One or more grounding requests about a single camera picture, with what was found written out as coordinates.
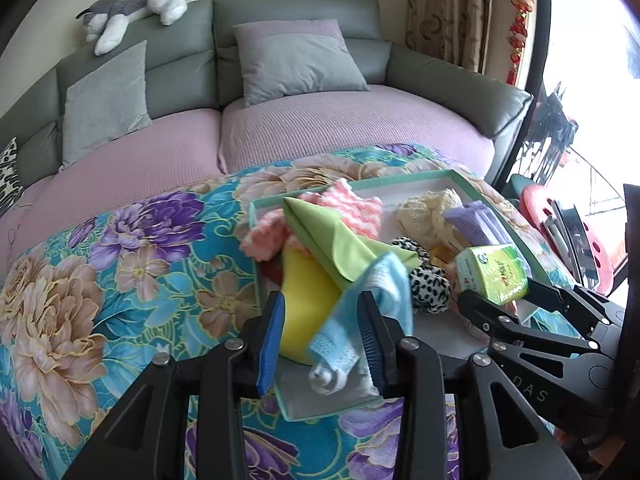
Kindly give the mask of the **beige patterned curtain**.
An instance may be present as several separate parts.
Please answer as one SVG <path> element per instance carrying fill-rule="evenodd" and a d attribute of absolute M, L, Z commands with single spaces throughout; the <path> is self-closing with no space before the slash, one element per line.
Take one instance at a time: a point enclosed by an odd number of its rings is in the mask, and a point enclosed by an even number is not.
<path fill-rule="evenodd" d="M 406 45 L 482 74 L 490 19 L 491 0 L 408 0 Z"/>

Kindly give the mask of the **black metal drying rack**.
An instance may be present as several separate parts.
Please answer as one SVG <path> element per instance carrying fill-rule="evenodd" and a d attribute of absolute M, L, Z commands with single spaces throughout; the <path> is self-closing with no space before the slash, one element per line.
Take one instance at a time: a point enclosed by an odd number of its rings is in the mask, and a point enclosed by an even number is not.
<path fill-rule="evenodd" d="M 562 82 L 551 92 L 541 87 L 540 100 L 510 174 L 555 190 L 576 183 L 586 193 L 580 201 L 589 207 L 620 208 L 624 204 L 622 192 L 577 148 L 579 125 L 565 111 L 565 93 Z"/>

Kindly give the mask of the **light green microfibre cloth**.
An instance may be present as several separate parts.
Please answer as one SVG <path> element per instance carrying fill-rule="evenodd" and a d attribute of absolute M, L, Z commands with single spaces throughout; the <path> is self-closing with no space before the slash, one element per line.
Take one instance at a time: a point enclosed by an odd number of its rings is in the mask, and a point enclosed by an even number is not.
<path fill-rule="evenodd" d="M 348 289 L 379 256 L 388 252 L 396 255 L 405 274 L 420 266 L 420 259 L 412 250 L 356 234 L 334 209 L 294 197 L 285 197 L 282 208 L 292 233 L 341 290 Z"/>

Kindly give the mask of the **grey white plush dog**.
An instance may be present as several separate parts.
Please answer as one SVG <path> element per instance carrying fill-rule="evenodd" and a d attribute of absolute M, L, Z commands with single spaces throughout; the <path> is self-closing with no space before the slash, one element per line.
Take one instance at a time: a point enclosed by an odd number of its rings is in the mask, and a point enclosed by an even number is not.
<path fill-rule="evenodd" d="M 86 41 L 94 43 L 93 53 L 101 56 L 116 49 L 133 22 L 157 15 L 160 24 L 170 26 L 188 10 L 186 0 L 96 0 L 76 18 L 82 19 Z"/>

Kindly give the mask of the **mauve sofa seat cover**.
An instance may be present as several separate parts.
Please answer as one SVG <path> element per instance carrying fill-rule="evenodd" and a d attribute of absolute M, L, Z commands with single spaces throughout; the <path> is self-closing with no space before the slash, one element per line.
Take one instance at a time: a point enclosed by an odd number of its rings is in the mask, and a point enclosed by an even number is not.
<path fill-rule="evenodd" d="M 434 148 L 479 176 L 495 155 L 466 119 L 386 86 L 171 114 L 26 188 L 1 218 L 1 267 L 57 232 L 173 188 L 339 148 L 406 143 Z"/>

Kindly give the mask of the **black white leopard scrunchie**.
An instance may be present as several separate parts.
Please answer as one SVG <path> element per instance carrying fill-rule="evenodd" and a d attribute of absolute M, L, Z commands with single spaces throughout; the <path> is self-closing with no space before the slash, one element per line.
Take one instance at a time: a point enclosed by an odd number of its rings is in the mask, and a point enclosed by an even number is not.
<path fill-rule="evenodd" d="M 445 271 L 431 263 L 428 251 L 412 238 L 396 237 L 392 244 L 412 250 L 420 259 L 420 266 L 409 274 L 413 309 L 428 314 L 446 311 L 451 300 L 451 285 Z"/>

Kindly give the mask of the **grey centre cushion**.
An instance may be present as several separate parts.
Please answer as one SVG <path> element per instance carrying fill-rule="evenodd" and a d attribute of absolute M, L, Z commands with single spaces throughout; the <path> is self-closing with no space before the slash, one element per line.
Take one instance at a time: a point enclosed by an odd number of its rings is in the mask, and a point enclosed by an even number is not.
<path fill-rule="evenodd" d="M 146 43 L 135 44 L 66 91 L 62 169 L 122 136 L 149 127 Z"/>

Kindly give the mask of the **pink white striped fluffy cloth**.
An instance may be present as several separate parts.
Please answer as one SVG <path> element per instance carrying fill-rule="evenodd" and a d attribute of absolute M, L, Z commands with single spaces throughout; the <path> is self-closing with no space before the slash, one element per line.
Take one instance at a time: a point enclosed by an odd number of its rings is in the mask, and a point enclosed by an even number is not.
<path fill-rule="evenodd" d="M 383 203 L 378 197 L 362 198 L 346 179 L 338 179 L 323 192 L 305 192 L 293 197 L 293 205 L 268 211 L 250 228 L 241 242 L 245 255 L 257 262 L 271 260 L 283 248 L 289 247 L 309 255 L 309 249 L 295 234 L 297 226 L 320 240 L 322 226 L 342 224 L 355 235 L 377 240 L 382 226 Z"/>

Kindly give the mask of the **green tissue pack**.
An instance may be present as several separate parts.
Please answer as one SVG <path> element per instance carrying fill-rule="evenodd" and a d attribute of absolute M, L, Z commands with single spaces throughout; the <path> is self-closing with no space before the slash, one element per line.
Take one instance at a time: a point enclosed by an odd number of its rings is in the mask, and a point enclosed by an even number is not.
<path fill-rule="evenodd" d="M 528 293 L 528 276 L 513 244 L 465 248 L 454 266 L 462 292 L 472 290 L 498 306 Z"/>

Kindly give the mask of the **teal rimmed white tray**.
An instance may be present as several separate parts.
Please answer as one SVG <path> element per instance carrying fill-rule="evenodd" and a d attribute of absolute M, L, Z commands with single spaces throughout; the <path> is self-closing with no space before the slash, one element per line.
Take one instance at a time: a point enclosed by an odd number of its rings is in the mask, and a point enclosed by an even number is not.
<path fill-rule="evenodd" d="M 401 227 L 396 211 L 402 200 L 421 192 L 440 192 L 448 188 L 456 191 L 465 203 L 482 200 L 480 192 L 454 170 L 394 174 L 393 176 L 357 181 L 352 192 L 363 200 L 377 197 L 382 202 L 381 231 L 376 238 L 378 248 L 368 249 L 352 242 L 352 232 L 341 228 L 335 240 L 335 255 L 356 254 L 356 278 L 332 276 L 321 263 L 298 249 L 285 253 L 286 269 L 280 280 L 268 278 L 257 271 L 258 299 L 282 289 L 285 298 L 284 329 L 280 344 L 280 358 L 274 376 L 274 395 L 282 416 L 288 422 L 301 422 L 334 416 L 374 403 L 379 396 L 373 391 L 369 371 L 363 364 L 366 358 L 357 323 L 358 292 L 373 292 L 382 300 L 381 311 L 400 323 L 409 333 L 417 334 L 433 344 L 437 350 L 448 349 L 457 356 L 467 356 L 477 350 L 462 327 L 455 326 L 446 316 L 431 322 L 424 314 L 410 308 L 408 278 L 398 278 L 401 266 L 393 258 L 390 268 L 378 270 L 373 263 L 390 252 L 390 241 L 400 235 Z M 341 349 L 351 351 L 357 363 L 345 375 L 337 392 L 324 394 L 314 390 L 308 374 L 316 358 L 308 349 L 309 341 L 322 327 L 329 327 L 331 340 Z"/>

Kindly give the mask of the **light blue face mask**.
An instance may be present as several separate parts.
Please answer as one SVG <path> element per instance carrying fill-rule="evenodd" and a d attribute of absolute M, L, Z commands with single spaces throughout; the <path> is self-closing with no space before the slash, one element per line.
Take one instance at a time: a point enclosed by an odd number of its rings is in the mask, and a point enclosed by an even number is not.
<path fill-rule="evenodd" d="M 396 321 L 406 335 L 413 332 L 409 274 L 401 270 L 396 255 L 388 252 L 379 256 L 360 278 L 342 293 L 334 307 L 331 316 L 346 330 L 349 340 L 358 350 L 359 359 L 348 372 L 344 368 L 336 370 L 329 367 L 325 360 L 312 364 L 308 379 L 311 388 L 322 396 L 339 393 L 345 389 L 351 377 L 357 378 L 358 396 L 378 395 L 366 352 L 367 344 L 375 342 L 376 338 L 374 328 L 366 315 L 363 296 L 369 296 L 380 315 Z"/>

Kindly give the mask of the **grey mauve right cushion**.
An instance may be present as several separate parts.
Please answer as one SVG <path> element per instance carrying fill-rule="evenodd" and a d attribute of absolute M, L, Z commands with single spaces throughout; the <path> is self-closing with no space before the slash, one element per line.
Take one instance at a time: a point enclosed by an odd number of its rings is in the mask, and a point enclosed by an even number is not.
<path fill-rule="evenodd" d="M 260 21 L 233 27 L 246 107 L 286 96 L 367 91 L 338 21 Z"/>

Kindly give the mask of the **cream lace scrunchie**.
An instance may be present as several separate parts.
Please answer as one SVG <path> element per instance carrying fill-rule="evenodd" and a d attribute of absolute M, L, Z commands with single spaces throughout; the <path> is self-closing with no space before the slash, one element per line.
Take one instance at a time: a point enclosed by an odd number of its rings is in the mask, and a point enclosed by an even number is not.
<path fill-rule="evenodd" d="M 462 206 L 458 193 L 451 188 L 427 191 L 401 202 L 397 219 L 405 234 L 425 249 L 446 247 L 455 255 L 470 246 L 460 231 L 445 219 L 446 212 Z"/>

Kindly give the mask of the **yellow green scouring sponge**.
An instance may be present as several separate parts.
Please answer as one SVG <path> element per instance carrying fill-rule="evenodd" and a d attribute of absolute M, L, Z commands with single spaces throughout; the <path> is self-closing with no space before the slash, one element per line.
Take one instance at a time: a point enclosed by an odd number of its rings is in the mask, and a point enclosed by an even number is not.
<path fill-rule="evenodd" d="M 285 246 L 282 252 L 285 321 L 280 355 L 299 364 L 325 360 L 348 372 L 359 359 L 346 330 L 332 318 L 341 289 L 313 256 Z"/>

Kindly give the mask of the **purple tissue pack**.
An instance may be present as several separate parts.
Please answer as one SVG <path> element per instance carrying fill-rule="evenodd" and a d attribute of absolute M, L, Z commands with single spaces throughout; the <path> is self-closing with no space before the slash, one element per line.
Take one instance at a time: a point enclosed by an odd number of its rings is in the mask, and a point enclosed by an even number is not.
<path fill-rule="evenodd" d="M 479 200 L 447 210 L 444 218 L 473 247 L 513 243 L 496 214 Z"/>

